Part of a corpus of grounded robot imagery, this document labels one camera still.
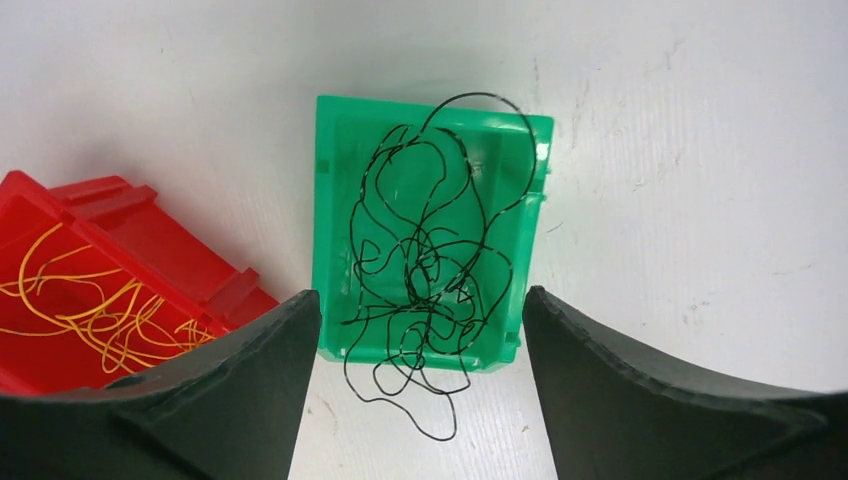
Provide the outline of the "red two-compartment plastic bin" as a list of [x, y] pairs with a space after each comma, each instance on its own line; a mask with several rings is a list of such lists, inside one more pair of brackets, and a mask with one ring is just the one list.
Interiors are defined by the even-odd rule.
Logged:
[[99, 388], [174, 359], [272, 309], [238, 270], [156, 202], [108, 176], [1, 183], [1, 389]]

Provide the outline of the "green plastic bin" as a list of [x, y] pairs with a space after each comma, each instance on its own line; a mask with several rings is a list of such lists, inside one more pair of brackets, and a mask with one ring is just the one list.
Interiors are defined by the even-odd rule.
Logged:
[[335, 361], [513, 362], [555, 122], [465, 93], [316, 100], [312, 286]]

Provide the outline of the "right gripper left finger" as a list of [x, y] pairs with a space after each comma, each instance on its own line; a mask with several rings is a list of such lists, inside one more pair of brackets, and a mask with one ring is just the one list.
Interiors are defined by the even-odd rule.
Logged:
[[284, 479], [321, 327], [305, 290], [100, 389], [1, 398], [5, 479]]

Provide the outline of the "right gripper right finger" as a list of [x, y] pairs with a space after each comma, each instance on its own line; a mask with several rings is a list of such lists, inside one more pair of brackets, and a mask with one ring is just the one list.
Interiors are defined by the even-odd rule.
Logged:
[[847, 396], [722, 374], [540, 286], [523, 326], [561, 479], [843, 479]]

